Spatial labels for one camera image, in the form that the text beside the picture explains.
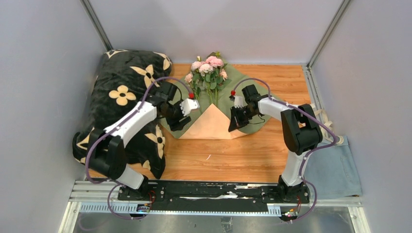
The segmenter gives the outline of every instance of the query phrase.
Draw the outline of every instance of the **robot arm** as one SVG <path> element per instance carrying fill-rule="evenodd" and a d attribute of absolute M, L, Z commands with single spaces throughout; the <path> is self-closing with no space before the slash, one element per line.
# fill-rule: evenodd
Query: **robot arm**
<path fill-rule="evenodd" d="M 303 176 L 306 163 L 300 173 L 302 160 L 306 153 L 316 148 L 322 141 L 319 125 L 297 110 L 270 100 L 268 95 L 261 96 L 254 85 L 245 87 L 242 93 L 246 106 L 243 106 L 243 97 L 231 96 L 235 106 L 231 108 L 229 131 L 246 126 L 255 115 L 269 115 L 282 122 L 283 138 L 289 152 L 285 170 L 279 177 L 278 194 L 281 199 L 294 198 L 303 187 L 300 175 Z M 303 104 L 296 107 L 314 116 L 310 105 Z"/>
<path fill-rule="evenodd" d="M 192 110 L 198 109 L 199 103 L 197 100 L 191 99 L 180 100 L 174 105 L 168 103 L 173 99 L 176 90 L 177 87 L 174 84 L 163 82 L 154 95 L 148 95 L 143 104 L 139 101 L 128 114 L 116 123 L 103 130 L 94 129 L 90 133 L 87 151 L 104 134 L 113 132 L 101 141 L 92 152 L 89 167 L 126 185 L 132 192 L 145 195 L 148 179 L 129 167 L 124 148 L 133 136 L 158 116 L 166 118 L 172 131 L 181 130 L 190 122 L 188 114 Z"/>

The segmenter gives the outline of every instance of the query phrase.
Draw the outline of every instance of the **green leaf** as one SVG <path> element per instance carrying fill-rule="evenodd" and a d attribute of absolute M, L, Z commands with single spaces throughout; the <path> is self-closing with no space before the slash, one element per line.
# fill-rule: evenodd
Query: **green leaf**
<path fill-rule="evenodd" d="M 219 73 L 220 73 L 220 70 L 216 68 L 216 69 L 213 71 L 213 73 L 215 74 L 215 77 L 218 77 L 218 76 L 219 76 Z"/>
<path fill-rule="evenodd" d="M 206 80 L 206 82 L 208 82 L 208 83 L 210 82 L 210 74 L 207 74 L 207 75 L 206 75 L 205 80 Z"/>
<path fill-rule="evenodd" d="M 193 75 L 192 80 L 193 80 L 193 81 L 196 81 L 196 80 L 198 80 L 199 78 L 200 78 L 200 74 L 199 74 L 199 73 L 196 73 L 196 74 Z"/>
<path fill-rule="evenodd" d="M 228 85 L 231 81 L 232 81 L 231 79 L 226 79 L 226 80 L 223 82 L 223 84 L 224 84 L 224 85 Z"/>
<path fill-rule="evenodd" d="M 210 90 L 213 90 L 213 89 L 215 89 L 216 88 L 216 83 L 215 82 L 212 82 L 212 84 L 210 85 Z"/>
<path fill-rule="evenodd" d="M 221 84 L 221 83 L 223 82 L 223 78 L 222 78 L 221 76 L 219 76 L 219 77 L 216 79 L 216 82 L 217 82 L 218 84 Z"/>

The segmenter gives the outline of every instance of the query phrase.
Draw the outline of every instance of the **white wall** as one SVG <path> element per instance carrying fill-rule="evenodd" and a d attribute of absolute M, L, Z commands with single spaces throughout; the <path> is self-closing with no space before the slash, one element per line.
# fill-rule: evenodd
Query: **white wall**
<path fill-rule="evenodd" d="M 374 233 L 412 228 L 412 2 L 354 0 L 314 67 Z"/>
<path fill-rule="evenodd" d="M 2 1 L 0 22 L 0 232 L 57 232 L 104 47 L 78 0 Z"/>
<path fill-rule="evenodd" d="M 116 49 L 174 62 L 220 50 L 232 63 L 308 62 L 342 0 L 91 0 Z"/>

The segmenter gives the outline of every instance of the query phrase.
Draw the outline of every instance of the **wooden tabletop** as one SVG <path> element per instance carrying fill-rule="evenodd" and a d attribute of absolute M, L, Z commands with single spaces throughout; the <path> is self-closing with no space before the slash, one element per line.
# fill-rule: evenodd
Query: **wooden tabletop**
<path fill-rule="evenodd" d="M 289 103 L 310 103 L 301 66 L 234 67 L 250 77 L 266 81 L 274 94 Z M 189 68 L 190 64 L 173 64 L 172 76 L 181 78 Z M 167 130 L 163 130 L 163 134 L 166 137 L 164 180 L 276 183 L 286 165 L 288 150 L 283 142 L 282 125 L 273 118 L 257 133 L 232 140 L 175 139 Z M 140 164 L 132 168 L 154 179 Z"/>

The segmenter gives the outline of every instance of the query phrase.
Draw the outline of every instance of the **metal frame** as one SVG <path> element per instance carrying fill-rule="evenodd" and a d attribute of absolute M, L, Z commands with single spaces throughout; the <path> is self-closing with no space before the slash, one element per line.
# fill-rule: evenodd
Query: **metal frame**
<path fill-rule="evenodd" d="M 84 6 L 87 15 L 89 15 L 91 22 L 93 23 L 94 28 L 96 29 L 97 34 L 99 34 L 100 39 L 102 40 L 106 50 L 112 50 L 113 46 L 110 43 L 109 38 L 106 35 L 106 32 L 103 29 L 102 24 L 100 23 L 99 19 L 97 18 L 96 12 L 94 12 L 93 7 L 89 0 L 80 0 L 82 5 Z"/>
<path fill-rule="evenodd" d="M 338 11 L 336 12 L 335 16 L 333 17 L 332 21 L 330 22 L 325 34 L 323 35 L 321 41 L 319 42 L 318 46 L 315 49 L 315 52 L 313 53 L 312 57 L 310 58 L 310 61 L 308 63 L 308 68 L 312 68 L 313 65 L 315 64 L 316 60 L 319 57 L 319 54 L 325 47 L 325 44 L 329 40 L 330 36 L 332 35 L 333 31 L 335 30 L 337 24 L 339 23 L 339 20 L 342 18 L 342 15 L 345 13 L 348 5 L 350 4 L 352 0 L 343 0 L 341 5 L 338 8 Z"/>
<path fill-rule="evenodd" d="M 90 17 L 97 33 L 99 34 L 104 46 L 107 50 L 112 50 L 113 47 L 101 25 L 99 19 L 97 18 L 96 13 L 91 6 L 89 0 L 80 0 L 83 4 L 87 14 Z M 326 43 L 328 42 L 330 36 L 332 35 L 334 29 L 336 28 L 339 20 L 341 19 L 342 15 L 345 13 L 348 5 L 350 4 L 351 0 L 343 0 L 338 11 L 336 12 L 334 18 L 332 19 L 331 23 L 329 24 L 325 34 L 323 35 L 321 41 L 319 42 L 316 50 L 314 51 L 313 55 L 311 56 L 310 61 L 307 64 L 299 64 L 302 66 L 303 73 L 305 75 L 305 80 L 307 82 L 310 99 L 318 109 L 323 108 L 322 98 L 320 96 L 318 85 L 316 83 L 316 79 L 313 76 L 312 67 L 316 63 L 320 53 L 322 52 L 323 48 L 325 47 Z M 104 182 L 99 185 L 92 184 L 88 181 L 76 181 L 71 192 L 69 202 L 66 207 L 66 211 L 61 222 L 59 232 L 60 233 L 71 233 L 74 230 L 77 216 L 80 212 L 80 208 L 82 202 L 94 202 L 94 203 L 106 203 L 107 196 L 110 189 L 115 185 L 114 182 Z M 273 185 L 268 183 L 257 184 L 259 186 L 264 185 Z M 117 200 L 117 195 L 119 192 L 119 188 L 115 189 L 111 195 L 111 200 L 114 203 L 147 203 L 147 201 L 119 201 Z M 309 204 L 302 204 L 303 206 L 311 206 L 312 202 Z M 318 200 L 317 206 L 323 207 L 347 207 L 352 219 L 352 225 L 356 233 L 370 233 L 370 229 L 363 211 L 363 207 L 361 204 L 361 200 L 359 197 L 347 197 L 335 200 Z M 295 204 L 268 204 L 269 208 L 276 208 L 279 206 L 295 206 Z M 185 214 L 193 214 L 193 213 L 159 213 L 159 214 L 177 214 L 177 215 L 185 215 Z M 222 215 L 222 213 L 203 213 L 204 215 Z"/>

